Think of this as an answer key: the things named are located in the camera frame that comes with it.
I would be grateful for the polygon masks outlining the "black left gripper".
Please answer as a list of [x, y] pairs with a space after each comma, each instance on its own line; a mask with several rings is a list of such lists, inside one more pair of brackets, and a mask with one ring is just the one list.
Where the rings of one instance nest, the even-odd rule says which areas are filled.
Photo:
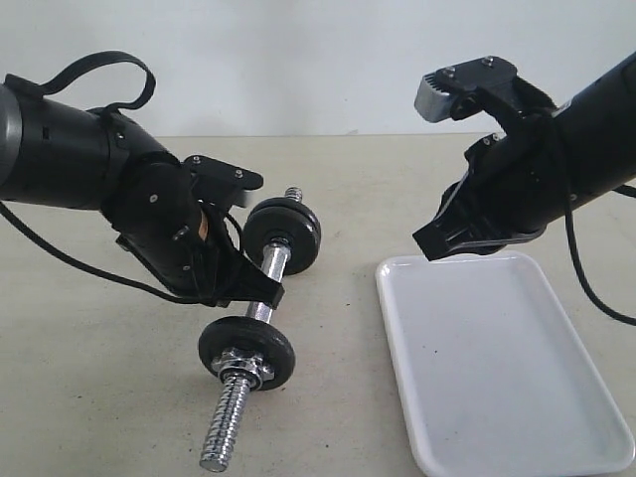
[[167, 238], [121, 233], [116, 243], [178, 298], [206, 306], [259, 302], [276, 309], [284, 287], [249, 260], [238, 260], [243, 246], [233, 242], [228, 230], [233, 225], [242, 235], [236, 219], [216, 204], [201, 201], [199, 206], [204, 238], [183, 224]]

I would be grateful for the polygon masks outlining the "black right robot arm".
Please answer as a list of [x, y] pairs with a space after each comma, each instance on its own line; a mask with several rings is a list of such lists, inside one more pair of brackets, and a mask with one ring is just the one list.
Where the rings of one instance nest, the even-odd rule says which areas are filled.
[[430, 123], [485, 112], [503, 130], [464, 153], [467, 170], [412, 237], [430, 260], [494, 253], [635, 177], [635, 58], [562, 105], [497, 56], [425, 75], [414, 107]]

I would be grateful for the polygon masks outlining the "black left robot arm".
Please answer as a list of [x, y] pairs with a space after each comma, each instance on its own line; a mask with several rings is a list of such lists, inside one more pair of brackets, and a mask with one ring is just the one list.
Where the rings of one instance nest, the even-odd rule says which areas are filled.
[[276, 306], [283, 286], [245, 253], [232, 216], [258, 173], [201, 154], [175, 156], [130, 117], [151, 98], [145, 77], [139, 96], [79, 109], [55, 95], [79, 77], [110, 65], [135, 64], [121, 51], [71, 63], [36, 83], [7, 75], [1, 85], [1, 213], [34, 244], [91, 275], [120, 276], [82, 262], [35, 233], [11, 211], [13, 203], [100, 213], [117, 243], [155, 278], [150, 293], [178, 304], [225, 307], [234, 301]]

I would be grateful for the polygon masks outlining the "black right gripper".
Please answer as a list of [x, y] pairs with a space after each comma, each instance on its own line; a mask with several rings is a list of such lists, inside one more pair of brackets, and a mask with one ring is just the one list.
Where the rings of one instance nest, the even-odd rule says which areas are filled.
[[545, 137], [485, 136], [464, 153], [467, 170], [441, 196], [436, 221], [412, 234], [428, 260], [503, 248], [541, 235], [538, 195], [551, 182]]

